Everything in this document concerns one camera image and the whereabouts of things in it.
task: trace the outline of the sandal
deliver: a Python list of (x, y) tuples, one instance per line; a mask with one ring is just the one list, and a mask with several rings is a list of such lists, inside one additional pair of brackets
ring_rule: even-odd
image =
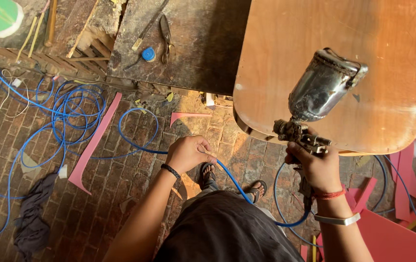
[[(254, 184), (256, 184), (256, 183), (258, 183), (258, 182), (260, 182), (260, 184), (263, 186), (263, 189), (264, 189), (264, 191), (263, 191), (263, 195), (262, 195), (262, 197), (266, 194), (266, 189), (267, 189), (267, 186), (266, 186), (266, 182), (264, 182), (263, 180), (258, 180), (258, 181), (255, 181), (254, 183), (253, 183), (253, 185)], [(260, 192), (260, 189), (259, 188), (253, 188), (253, 187), (250, 187), (249, 189), (247, 189), (246, 191), (245, 191), (245, 193), (252, 193), (253, 194), (253, 203), (255, 204), (255, 203), (257, 203), (258, 202), (258, 199), (260, 198), (260, 196), (259, 196), (259, 193)]]
[(203, 188), (205, 187), (205, 183), (208, 182), (208, 180), (211, 179), (211, 180), (214, 180), (216, 182), (215, 173), (213, 173), (212, 171), (209, 171), (207, 173), (207, 175), (205, 176), (205, 179), (203, 179), (203, 172), (210, 165), (215, 166), (214, 164), (211, 164), (211, 163), (207, 163), (207, 162), (203, 163), (202, 166), (201, 166), (201, 168), (200, 168), (199, 177), (198, 177), (198, 179), (195, 180), (195, 181), (197, 181), (197, 183), (200, 186), (200, 189), (201, 190), (203, 190)]

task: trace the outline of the scissors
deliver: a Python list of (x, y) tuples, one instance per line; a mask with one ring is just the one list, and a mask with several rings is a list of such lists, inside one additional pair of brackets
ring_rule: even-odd
[(161, 32), (163, 33), (164, 41), (166, 41), (166, 48), (163, 56), (161, 57), (161, 62), (167, 64), (169, 62), (169, 57), (171, 55), (171, 50), (176, 47), (171, 42), (171, 30), (169, 29), (168, 20), (166, 15), (162, 15), (160, 19)]

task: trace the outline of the paint spray gun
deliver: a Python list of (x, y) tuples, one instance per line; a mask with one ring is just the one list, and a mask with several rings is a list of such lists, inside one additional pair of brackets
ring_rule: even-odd
[[(330, 48), (315, 52), (297, 85), (289, 95), (289, 121), (274, 121), (274, 133), (281, 141), (293, 141), (317, 157), (327, 153), (326, 146), (331, 140), (310, 134), (308, 125), (329, 114), (346, 93), (351, 91), (365, 77), (368, 66), (338, 56)], [(311, 209), (313, 189), (303, 174), (302, 165), (294, 168), (302, 178), (299, 193), (304, 195), (306, 209)]]

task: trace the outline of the red thread bracelet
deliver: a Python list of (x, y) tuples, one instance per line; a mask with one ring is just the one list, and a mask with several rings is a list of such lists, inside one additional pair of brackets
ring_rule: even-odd
[(316, 199), (329, 200), (329, 199), (336, 198), (338, 196), (342, 196), (343, 194), (345, 194), (344, 188), (342, 189), (342, 191), (335, 192), (335, 193), (313, 194), (313, 197)]

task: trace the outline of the brick floor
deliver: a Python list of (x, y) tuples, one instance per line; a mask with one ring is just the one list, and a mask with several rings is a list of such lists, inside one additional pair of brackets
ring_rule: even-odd
[[(33, 88), (40, 76), (28, 73), (27, 85)], [(107, 88), (109, 95), (107, 104), (114, 98), (117, 90)], [(167, 150), (169, 145), (177, 138), (186, 135), (204, 135), (210, 142), (212, 154), (219, 158), (233, 173), (236, 180), (243, 186), (262, 179), (266, 181), (269, 190), (260, 201), (259, 206), (268, 208), (273, 215), (280, 219), (273, 200), (272, 185), (276, 172), (283, 162), (285, 146), (269, 144), (253, 139), (235, 124), (232, 110), (228, 108), (206, 108), (196, 98), (197, 92), (189, 92), (188, 97), (176, 95), (172, 103), (161, 107), (159, 102), (149, 103), (147, 108), (158, 116), (160, 129), (155, 139), (148, 146), (152, 149)], [(0, 92), (0, 101), (4, 94)], [(112, 124), (106, 130), (94, 156), (109, 157), (128, 153), (131, 147), (116, 130), (119, 117), (128, 108), (135, 107), (135, 96), (130, 92), (123, 92), (123, 99)], [(0, 193), (6, 194), (9, 170), (15, 156), (27, 137), (38, 127), (47, 123), (48, 118), (36, 108), (29, 108), (25, 114), (16, 118), (6, 117), (20, 112), (24, 105), (8, 99), (0, 112)], [(169, 127), (170, 113), (173, 111), (211, 113), (212, 117), (192, 117), (177, 120)], [(155, 122), (150, 114), (132, 112), (123, 122), (123, 131), (134, 142), (142, 145), (153, 135)], [(43, 131), (38, 137), (32, 139), (26, 147), (26, 152), (37, 162), (50, 158), (57, 150), (57, 143), (51, 132)], [(72, 147), (82, 152), (85, 145)], [(13, 169), (11, 178), (11, 194), (21, 195), (28, 192), (33, 183), (45, 176), (60, 164), (59, 154), (50, 162), (42, 166), (40, 174), (31, 180), (22, 176), (19, 164)], [(109, 244), (123, 223), (129, 217), (132, 206), (146, 192), (159, 166), (165, 160), (164, 155), (154, 155), (138, 152), (127, 158), (114, 160), (91, 159), (84, 171), (83, 182), (85, 188), (93, 195), (89, 196), (67, 180), (56, 180), (54, 192), (49, 201), (43, 206), (43, 219), (51, 227), (48, 247), (42, 252), (34, 254), (34, 261), (101, 261)], [(69, 172), (75, 166), (78, 157), (67, 154), (65, 163)], [(383, 176), (380, 167), (373, 157), (341, 157), (341, 180), (347, 187), (363, 187), (365, 180), (376, 177), (378, 183), (368, 202), (371, 208), (379, 199), (383, 187)], [(223, 170), (217, 167), (218, 185), (225, 190), (234, 191), (234, 184)], [(182, 175), (176, 182), (166, 207), (164, 221), (161, 224), (159, 244), (169, 234), (182, 203), (200, 192), (199, 186), (193, 181), (199, 167)], [(286, 166), (278, 181), (277, 193), (279, 204), (288, 222), (298, 220), (303, 214), (303, 208), (295, 195), (299, 183), (298, 174), (291, 166)], [(393, 206), (393, 183), (388, 183), (386, 195), (380, 210)], [(127, 210), (122, 213), (119, 204), (129, 197), (134, 197)], [(13, 233), (15, 231), (13, 219), (19, 215), (20, 200), (13, 201), (11, 217), (7, 228), (0, 235), (0, 261), (16, 261), (18, 255), (13, 247)], [(7, 202), (0, 198), (0, 229), (7, 217)], [(306, 223), (296, 228), (298, 234), (311, 241), (312, 234), (318, 234), (319, 226), (308, 218)], [(286, 235), (296, 248), (301, 244), (289, 230)]]

